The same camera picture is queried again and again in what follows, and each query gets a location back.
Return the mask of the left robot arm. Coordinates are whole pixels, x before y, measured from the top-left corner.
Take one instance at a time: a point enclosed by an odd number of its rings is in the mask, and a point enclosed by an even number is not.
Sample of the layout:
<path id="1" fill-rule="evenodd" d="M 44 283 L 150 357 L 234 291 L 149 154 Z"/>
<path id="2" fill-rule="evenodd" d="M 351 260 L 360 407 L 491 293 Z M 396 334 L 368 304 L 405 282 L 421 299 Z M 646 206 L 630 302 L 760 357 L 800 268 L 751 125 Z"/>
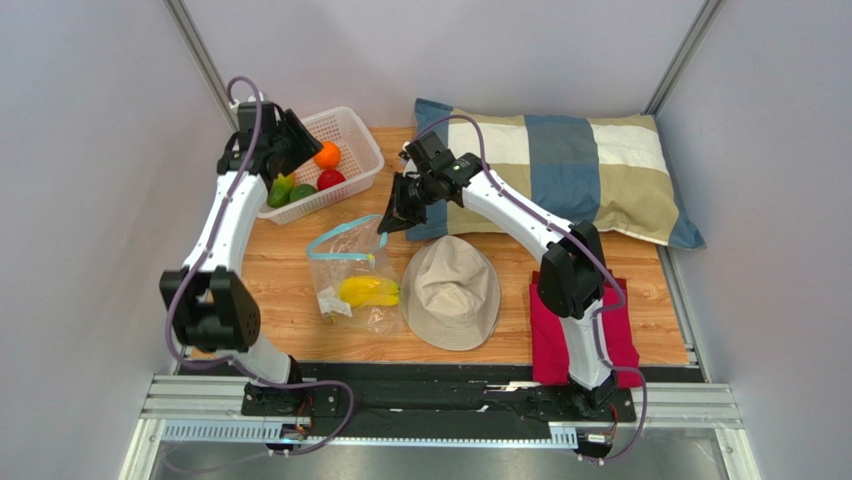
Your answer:
<path id="1" fill-rule="evenodd" d="M 298 364 L 262 334 L 242 266 L 274 180 L 311 160 L 321 144 L 291 110 L 272 101 L 250 97 L 233 108 L 239 127 L 217 162 L 216 194 L 201 236 L 183 266 L 160 278 L 166 345 L 186 368 L 231 364 L 255 384 L 292 388 L 301 381 Z"/>

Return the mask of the yellow fake fruit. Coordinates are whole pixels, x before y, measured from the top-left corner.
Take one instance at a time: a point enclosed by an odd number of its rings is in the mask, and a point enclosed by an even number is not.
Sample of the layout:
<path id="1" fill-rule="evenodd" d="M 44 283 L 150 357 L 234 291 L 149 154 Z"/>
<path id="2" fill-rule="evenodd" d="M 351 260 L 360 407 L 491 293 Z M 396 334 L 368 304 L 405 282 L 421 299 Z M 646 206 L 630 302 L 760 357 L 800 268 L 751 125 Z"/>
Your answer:
<path id="1" fill-rule="evenodd" d="M 399 303 L 399 285 L 389 278 L 361 275 L 345 279 L 339 298 L 353 309 L 364 306 L 391 307 Z"/>

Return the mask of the green fake avocado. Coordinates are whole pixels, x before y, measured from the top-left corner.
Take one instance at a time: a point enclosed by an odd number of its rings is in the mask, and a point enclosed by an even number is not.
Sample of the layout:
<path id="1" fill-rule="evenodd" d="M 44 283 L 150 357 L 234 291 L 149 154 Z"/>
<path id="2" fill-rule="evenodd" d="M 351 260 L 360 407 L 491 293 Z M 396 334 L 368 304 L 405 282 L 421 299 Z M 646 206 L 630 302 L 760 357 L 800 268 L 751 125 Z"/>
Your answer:
<path id="1" fill-rule="evenodd" d="M 288 201 L 290 203 L 298 202 L 316 194 L 318 190 L 311 184 L 298 184 L 290 191 Z"/>

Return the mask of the green orange fake mango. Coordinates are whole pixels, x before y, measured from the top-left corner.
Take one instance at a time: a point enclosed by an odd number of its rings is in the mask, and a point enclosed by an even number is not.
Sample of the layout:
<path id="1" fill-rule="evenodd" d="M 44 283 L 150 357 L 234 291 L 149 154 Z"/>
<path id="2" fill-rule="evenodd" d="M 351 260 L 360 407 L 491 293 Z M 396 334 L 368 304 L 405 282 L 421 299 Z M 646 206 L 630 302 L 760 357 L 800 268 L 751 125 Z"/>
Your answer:
<path id="1" fill-rule="evenodd" d="M 269 189 L 266 199 L 267 206 L 277 209 L 287 205 L 290 202 L 290 195 L 295 186 L 296 176 L 294 173 L 288 175 L 279 173 Z"/>

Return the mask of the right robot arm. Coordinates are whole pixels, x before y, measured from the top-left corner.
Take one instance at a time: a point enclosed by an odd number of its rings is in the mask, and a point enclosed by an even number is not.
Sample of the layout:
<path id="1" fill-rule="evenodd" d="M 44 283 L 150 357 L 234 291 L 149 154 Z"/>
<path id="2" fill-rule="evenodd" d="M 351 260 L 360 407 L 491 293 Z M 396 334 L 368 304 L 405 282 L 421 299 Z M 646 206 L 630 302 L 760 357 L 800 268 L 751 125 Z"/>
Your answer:
<path id="1" fill-rule="evenodd" d="M 537 295 L 560 321 L 569 353 L 572 401 L 587 414 L 602 409 L 617 388 L 617 376 L 600 351 L 599 308 L 607 272 L 596 228 L 572 224 L 545 212 L 467 153 L 455 156 L 434 132 L 404 146 L 415 168 L 397 173 L 378 231 L 405 231 L 427 220 L 427 208 L 454 202 L 487 218 L 540 262 Z"/>

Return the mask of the clear zip top bag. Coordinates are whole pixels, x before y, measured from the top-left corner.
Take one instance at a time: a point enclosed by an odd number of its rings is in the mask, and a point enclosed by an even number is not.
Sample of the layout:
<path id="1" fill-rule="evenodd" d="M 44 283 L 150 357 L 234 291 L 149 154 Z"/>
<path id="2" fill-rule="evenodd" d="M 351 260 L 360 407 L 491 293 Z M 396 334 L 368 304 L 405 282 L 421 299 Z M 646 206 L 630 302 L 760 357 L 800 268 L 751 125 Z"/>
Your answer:
<path id="1" fill-rule="evenodd" d="M 335 228 L 306 248 L 319 312 L 331 324 L 380 336 L 402 330 L 400 278 L 380 234 L 382 217 L 367 215 Z"/>

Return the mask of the orange fake orange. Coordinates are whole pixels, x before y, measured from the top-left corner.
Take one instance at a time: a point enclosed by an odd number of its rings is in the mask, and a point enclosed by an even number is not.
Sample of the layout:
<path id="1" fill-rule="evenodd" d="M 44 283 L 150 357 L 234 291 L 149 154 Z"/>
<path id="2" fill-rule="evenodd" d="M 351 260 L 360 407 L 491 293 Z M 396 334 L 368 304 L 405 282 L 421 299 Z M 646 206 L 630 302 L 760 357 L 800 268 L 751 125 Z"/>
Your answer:
<path id="1" fill-rule="evenodd" d="M 332 141 L 324 141 L 321 150 L 313 157 L 313 161 L 322 170 L 336 169 L 342 161 L 341 149 Z"/>

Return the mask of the red fake apple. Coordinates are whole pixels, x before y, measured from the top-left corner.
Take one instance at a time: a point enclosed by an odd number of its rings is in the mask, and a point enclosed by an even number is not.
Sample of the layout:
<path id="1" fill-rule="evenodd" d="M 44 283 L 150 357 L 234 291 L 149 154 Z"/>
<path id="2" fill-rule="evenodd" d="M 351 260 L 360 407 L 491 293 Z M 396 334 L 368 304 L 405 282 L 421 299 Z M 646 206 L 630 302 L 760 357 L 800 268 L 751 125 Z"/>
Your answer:
<path id="1" fill-rule="evenodd" d="M 346 181 L 346 177 L 335 169 L 323 170 L 316 180 L 316 187 L 319 191 L 330 189 L 340 185 Z"/>

